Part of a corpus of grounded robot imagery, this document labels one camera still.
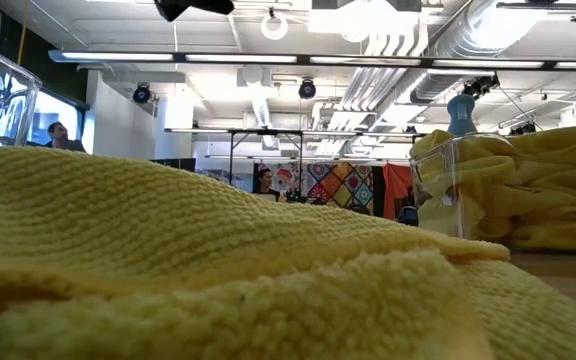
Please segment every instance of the woman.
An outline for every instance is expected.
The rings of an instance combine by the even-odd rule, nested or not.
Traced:
[[[257,180],[259,180],[259,188],[256,194],[269,194],[275,196],[275,201],[279,201],[279,191],[271,189],[272,186],[272,171],[270,169],[261,169],[257,172]]]

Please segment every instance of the yellow fabric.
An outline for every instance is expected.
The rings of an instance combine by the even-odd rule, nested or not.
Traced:
[[[0,359],[576,359],[576,305],[508,255],[147,162],[0,148]]]
[[[443,151],[417,169],[430,198],[419,209],[421,227],[512,247],[576,250],[576,127],[507,141],[452,139],[435,131],[411,150]]]

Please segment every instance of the window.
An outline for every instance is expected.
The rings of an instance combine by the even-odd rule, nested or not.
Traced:
[[[81,139],[83,114],[74,106],[66,104],[43,91],[39,92],[27,140],[39,145],[46,144],[50,141],[48,127],[57,121],[68,129],[68,137],[71,140]]]

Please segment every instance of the red fabric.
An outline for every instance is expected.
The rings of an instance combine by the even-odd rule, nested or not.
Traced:
[[[385,165],[384,181],[386,195],[384,198],[384,218],[395,220],[395,199],[408,196],[408,189],[412,186],[412,175],[408,166]]]

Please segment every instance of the clear acrylic object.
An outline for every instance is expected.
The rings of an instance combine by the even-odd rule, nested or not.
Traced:
[[[419,227],[449,236],[478,239],[477,204],[469,202],[469,191],[481,185],[481,178],[460,171],[460,163],[467,161],[468,140],[483,138],[491,142],[510,142],[493,134],[468,135],[452,139],[428,149],[410,159],[413,192],[418,211]]]
[[[0,146],[23,145],[41,81],[0,55]]]

